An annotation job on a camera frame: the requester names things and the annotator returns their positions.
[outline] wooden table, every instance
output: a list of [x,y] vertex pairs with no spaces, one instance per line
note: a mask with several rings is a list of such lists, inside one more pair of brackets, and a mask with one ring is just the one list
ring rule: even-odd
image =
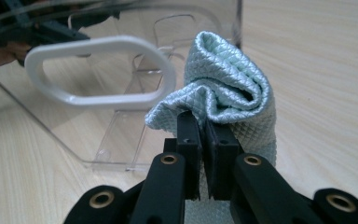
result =
[[[242,28],[275,93],[278,171],[308,197],[358,198],[358,1],[246,0]],[[88,189],[143,176],[85,168],[0,91],[0,223],[62,223]]]

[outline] transparent plastic container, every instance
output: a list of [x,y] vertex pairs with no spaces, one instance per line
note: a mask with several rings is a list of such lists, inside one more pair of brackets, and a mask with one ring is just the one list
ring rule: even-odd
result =
[[[127,101],[125,96],[136,94],[134,98],[143,101],[143,94],[160,94],[170,85],[169,91],[180,89],[189,47],[200,31],[241,43],[241,0],[47,1],[8,8],[0,11],[0,47],[7,40],[25,39],[34,47],[29,55],[42,45],[42,51],[43,47],[53,47],[54,56],[44,58],[34,68],[39,69],[34,75],[42,87],[35,85],[29,68],[33,63],[28,63],[15,66],[16,76],[0,74],[0,88],[67,153],[93,167],[147,169],[162,152],[164,139],[172,137],[145,127],[145,114],[156,101],[143,106],[114,106],[98,104],[98,99],[115,96]],[[95,45],[89,51],[56,54],[75,42],[62,43],[57,34],[41,32],[40,27],[52,21],[64,31],[72,29],[80,39],[86,37],[79,43],[98,44],[99,40],[125,35],[151,44],[172,66],[176,85],[168,83],[161,64],[137,48],[111,50]],[[43,86],[51,87],[53,95],[62,91],[72,98],[95,98],[93,103],[97,103],[77,105],[57,100],[41,90]],[[166,94],[161,93],[157,100]]]

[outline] textured fabric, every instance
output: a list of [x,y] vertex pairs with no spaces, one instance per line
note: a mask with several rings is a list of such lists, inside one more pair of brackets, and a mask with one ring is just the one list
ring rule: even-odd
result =
[[[206,119],[229,124],[245,151],[275,164],[276,113],[269,82],[247,56],[216,34],[197,35],[187,57],[185,86],[154,106],[145,123],[175,134],[176,117],[187,110],[201,133]],[[200,196],[200,202],[186,201],[186,223],[233,223],[229,202],[208,199],[203,172]]]

